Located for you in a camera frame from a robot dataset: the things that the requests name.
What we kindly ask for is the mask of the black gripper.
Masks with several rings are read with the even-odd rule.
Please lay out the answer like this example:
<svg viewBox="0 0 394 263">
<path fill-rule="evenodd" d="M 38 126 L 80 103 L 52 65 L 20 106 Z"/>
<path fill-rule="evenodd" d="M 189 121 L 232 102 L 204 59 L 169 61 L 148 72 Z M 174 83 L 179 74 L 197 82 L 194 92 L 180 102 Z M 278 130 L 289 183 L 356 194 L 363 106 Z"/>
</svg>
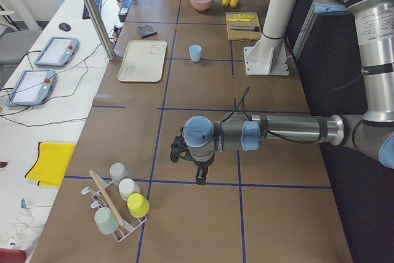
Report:
<svg viewBox="0 0 394 263">
<path fill-rule="evenodd" d="M 180 128 L 178 134 L 175 136 L 173 143 L 171 143 L 170 160 L 173 163 L 179 161 L 179 159 L 185 161 L 191 161 L 190 151 L 183 137 L 183 127 Z M 206 177 L 209 171 L 208 166 L 198 166 L 195 176 L 195 181 L 198 185 L 206 184 Z"/>
</svg>

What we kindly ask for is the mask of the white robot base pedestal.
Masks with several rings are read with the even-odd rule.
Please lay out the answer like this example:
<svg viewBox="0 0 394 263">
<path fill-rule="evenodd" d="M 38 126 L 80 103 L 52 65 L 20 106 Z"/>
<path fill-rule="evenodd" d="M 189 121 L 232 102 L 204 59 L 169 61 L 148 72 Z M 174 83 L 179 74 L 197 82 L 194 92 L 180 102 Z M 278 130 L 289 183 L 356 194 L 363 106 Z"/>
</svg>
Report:
<svg viewBox="0 0 394 263">
<path fill-rule="evenodd" d="M 260 40 L 244 48 L 247 75 L 289 75 L 284 37 L 296 0 L 270 0 Z"/>
</svg>

